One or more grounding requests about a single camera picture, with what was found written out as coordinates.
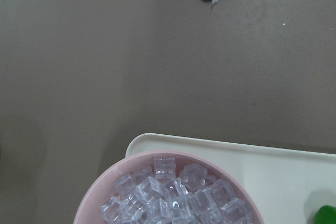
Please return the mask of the pile of ice cubes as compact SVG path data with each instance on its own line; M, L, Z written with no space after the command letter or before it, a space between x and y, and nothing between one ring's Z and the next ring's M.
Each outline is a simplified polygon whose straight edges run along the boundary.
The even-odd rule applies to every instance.
M101 206L105 223L254 223L249 204L233 185L199 163L178 173L174 157L114 182L116 194Z

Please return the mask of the beige tray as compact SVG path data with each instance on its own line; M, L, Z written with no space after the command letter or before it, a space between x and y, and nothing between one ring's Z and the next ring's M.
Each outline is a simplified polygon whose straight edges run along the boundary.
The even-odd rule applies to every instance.
M324 205L335 206L335 155L145 133L126 156L175 150L202 157L234 177L265 223L312 223Z

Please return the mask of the green lime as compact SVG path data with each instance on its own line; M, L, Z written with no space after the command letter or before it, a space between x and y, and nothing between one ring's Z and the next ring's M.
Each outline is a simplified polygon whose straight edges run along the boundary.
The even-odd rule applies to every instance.
M336 209L334 206L322 206L314 216L313 224L336 224Z

